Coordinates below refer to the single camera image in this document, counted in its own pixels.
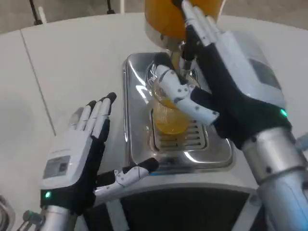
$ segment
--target white table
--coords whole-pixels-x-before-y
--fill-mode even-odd
[[[283,88],[295,136],[308,131],[305,123],[308,109],[304,103],[308,81],[308,31],[231,16],[222,16],[219,26],[246,30],[257,37]],[[40,177],[53,135],[35,75],[57,134],[64,131],[69,117],[78,107],[111,91],[117,93],[111,132],[101,166],[101,171],[108,171],[123,166],[125,162],[122,63],[131,53],[161,51],[145,35],[142,13],[79,18],[30,27],[21,32],[26,46],[18,31],[0,36],[0,67],[10,76],[5,78],[1,75],[5,83],[3,88],[9,90],[5,95],[8,97],[14,92],[26,104],[23,107],[18,100],[12,103],[19,105],[17,111],[24,108],[25,111],[20,114],[24,115],[22,118],[27,125],[21,127],[23,123],[16,123],[18,126],[14,127],[4,124],[8,128],[6,130],[14,131],[14,136],[7,136],[4,139],[7,143],[0,143],[0,193],[18,212],[39,210]],[[4,118],[13,118],[14,112]],[[243,154],[236,151],[232,168],[203,174],[150,177],[124,193],[143,191],[147,187],[157,188],[158,185],[184,187],[196,184],[228,185],[248,191],[257,187]]]
[[[0,36],[0,195],[22,214],[39,209],[39,184],[53,137],[20,31]]]

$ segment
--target stainless steel drip tray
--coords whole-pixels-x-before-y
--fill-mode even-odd
[[[232,162],[232,148],[213,127],[205,128],[192,120],[180,136],[160,133],[153,124],[153,98],[148,90],[154,74],[154,60],[166,53],[138,53],[124,63],[125,136],[129,162],[154,157],[161,173],[191,172],[222,168]]]

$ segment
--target robot finger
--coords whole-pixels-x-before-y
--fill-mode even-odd
[[[93,128],[94,128],[94,125],[95,125],[95,122],[96,122],[96,119],[97,119],[97,116],[98,116],[98,113],[100,111],[100,107],[102,105],[102,102],[101,101],[98,101],[94,108],[93,108],[93,111],[90,115],[90,118],[89,120],[87,121],[87,124],[86,124],[86,128],[85,128],[85,131],[88,131],[88,132],[92,132]]]
[[[91,114],[91,111],[94,107],[94,105],[96,104],[96,101],[91,101],[90,103],[88,103],[87,106],[84,107],[82,114],[80,116],[80,119],[76,125],[76,130],[77,131],[83,131],[87,121],[89,120],[89,116]]]
[[[110,100],[108,98],[104,99],[100,107],[97,119],[94,125],[92,136],[98,138],[100,136],[105,119],[108,118],[108,111],[110,107]]]
[[[111,113],[111,105],[115,100],[116,94],[114,92],[109,93],[106,97],[101,99],[102,105],[100,107],[100,111],[94,125],[92,136],[99,138],[100,133],[104,132],[103,125],[105,124],[105,121],[109,118],[109,115]]]
[[[69,130],[76,130],[76,125],[81,117],[83,111],[83,107],[78,108],[69,120],[68,129]]]

